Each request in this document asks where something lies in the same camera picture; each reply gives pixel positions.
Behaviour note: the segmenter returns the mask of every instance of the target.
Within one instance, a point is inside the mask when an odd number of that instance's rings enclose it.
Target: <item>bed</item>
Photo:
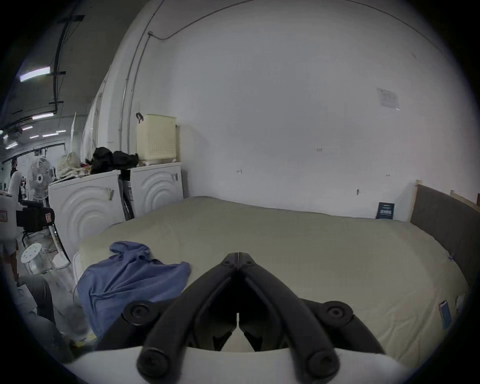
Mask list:
[[[448,251],[397,220],[193,197],[85,239],[72,261],[76,277],[109,257],[110,244],[119,240],[146,244],[166,264],[189,262],[189,284],[228,253],[247,252],[299,297],[349,304],[387,355],[408,367],[428,357],[448,331],[439,304],[446,300],[455,319],[456,299],[468,293]]]

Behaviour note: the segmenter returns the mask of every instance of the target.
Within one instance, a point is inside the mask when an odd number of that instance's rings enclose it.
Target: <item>white wall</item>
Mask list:
[[[99,145],[109,137],[112,150],[125,66],[157,3],[140,13],[112,63],[118,75],[109,75],[104,94],[116,101],[102,101],[100,115],[110,120],[99,126]],[[226,3],[208,2],[217,9]],[[415,179],[473,200],[480,191],[479,113],[465,78],[408,6],[368,3],[431,42],[375,9],[330,0],[256,0],[166,42],[151,38],[131,111],[127,87],[130,152],[135,112],[165,114],[180,125],[192,196],[363,217],[374,217],[378,202],[393,202],[400,220],[408,217]],[[171,4],[147,31],[168,36],[201,13],[201,2],[181,11]],[[396,92],[399,110],[380,105],[377,87]]]

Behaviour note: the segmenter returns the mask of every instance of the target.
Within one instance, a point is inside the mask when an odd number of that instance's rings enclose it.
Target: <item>white fan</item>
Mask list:
[[[34,160],[30,164],[28,188],[32,191],[35,200],[45,200],[48,196],[48,185],[53,180],[53,169],[44,157]]]

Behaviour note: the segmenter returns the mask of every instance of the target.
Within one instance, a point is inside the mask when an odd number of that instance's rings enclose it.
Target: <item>headboard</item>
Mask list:
[[[480,211],[454,191],[447,195],[418,181],[415,188],[410,222],[450,253],[472,287],[480,272]]]

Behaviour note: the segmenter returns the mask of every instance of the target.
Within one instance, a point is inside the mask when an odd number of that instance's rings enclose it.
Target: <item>washing machine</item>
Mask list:
[[[123,186],[135,217],[177,203],[183,200],[181,163],[132,168]]]
[[[70,260],[84,238],[125,221],[119,175],[114,170],[48,186],[55,227]]]

